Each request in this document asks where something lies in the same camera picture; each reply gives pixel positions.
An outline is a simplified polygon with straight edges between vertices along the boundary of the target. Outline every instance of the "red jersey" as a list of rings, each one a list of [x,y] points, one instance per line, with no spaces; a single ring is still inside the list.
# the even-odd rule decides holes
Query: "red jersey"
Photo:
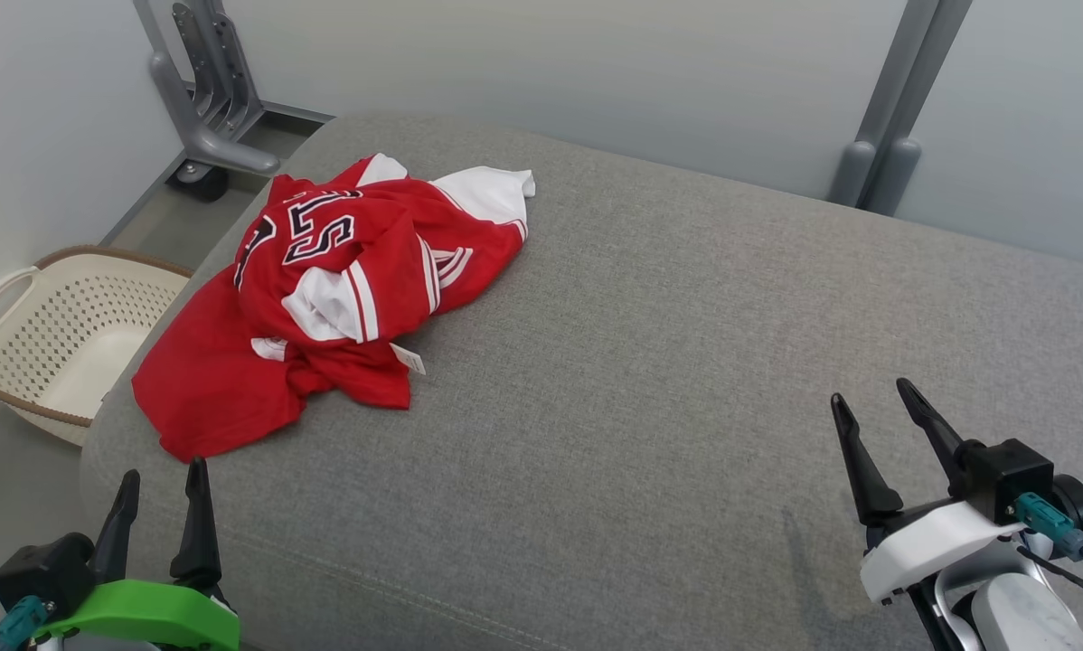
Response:
[[[132,379],[182,461],[297,420],[342,389],[408,408],[390,348],[430,314],[475,299],[521,250],[531,172],[472,168],[413,180],[384,154],[326,184],[274,178],[236,260],[183,307]]]

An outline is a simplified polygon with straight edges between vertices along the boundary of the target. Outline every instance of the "white wall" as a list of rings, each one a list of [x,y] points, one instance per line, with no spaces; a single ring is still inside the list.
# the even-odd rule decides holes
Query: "white wall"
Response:
[[[976,0],[896,216],[1083,260],[1083,0]]]
[[[904,5],[231,0],[227,9],[272,102],[330,115],[486,118],[823,197]]]
[[[0,3],[0,276],[99,244],[182,147],[121,0]]]

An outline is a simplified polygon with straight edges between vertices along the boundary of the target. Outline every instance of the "green plastic part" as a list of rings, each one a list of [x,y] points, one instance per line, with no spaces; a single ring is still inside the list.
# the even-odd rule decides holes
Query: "green plastic part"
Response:
[[[238,651],[240,621],[229,609],[192,588],[121,580],[95,586],[66,620],[36,634],[63,637],[71,629],[134,642],[171,643],[211,651]]]

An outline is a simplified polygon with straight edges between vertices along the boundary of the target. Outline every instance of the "gray fabric surface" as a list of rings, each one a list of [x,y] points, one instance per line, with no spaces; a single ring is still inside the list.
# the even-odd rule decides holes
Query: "gray fabric surface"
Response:
[[[210,461],[223,586],[258,646],[928,648],[905,600],[863,596],[828,407],[847,395],[906,503],[942,497],[900,375],[962,434],[1083,478],[1081,264],[454,119],[338,119],[286,172],[377,151],[418,178],[532,168],[530,239],[404,342],[429,367],[413,411],[315,396]],[[185,467],[136,408],[135,365],[83,491],[99,518],[140,469],[129,572],[166,577]]]

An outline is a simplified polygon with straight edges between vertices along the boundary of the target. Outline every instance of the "brown basket rim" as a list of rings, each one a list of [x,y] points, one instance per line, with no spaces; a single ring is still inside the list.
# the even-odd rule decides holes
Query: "brown basket rim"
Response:
[[[81,256],[81,255],[99,255],[104,257],[115,257],[115,259],[129,260],[129,262],[138,262],[141,264],[146,264],[148,266],[155,266],[156,269],[162,269],[164,271],[170,271],[177,273],[178,276],[191,277],[192,271],[186,268],[182,268],[179,264],[173,264],[167,262],[166,260],[157,259],[157,257],[136,255],[132,251],[125,251],[121,249],[112,249],[108,247],[96,247],[91,246],[91,244],[84,244],[84,246],[70,247],[53,252],[53,255],[48,255],[42,257],[35,264],[37,269],[47,269],[60,260],[69,259],[69,257]],[[44,418],[51,418],[52,420],[61,421],[61,424],[69,424],[79,426],[79,428],[90,428],[91,418],[83,416],[76,416],[74,413],[58,412],[56,408],[42,407],[32,402],[28,402],[22,396],[14,396],[9,394],[9,392],[0,389],[0,401],[4,402],[12,407],[22,408],[22,411],[34,413],[37,416],[42,416]]]

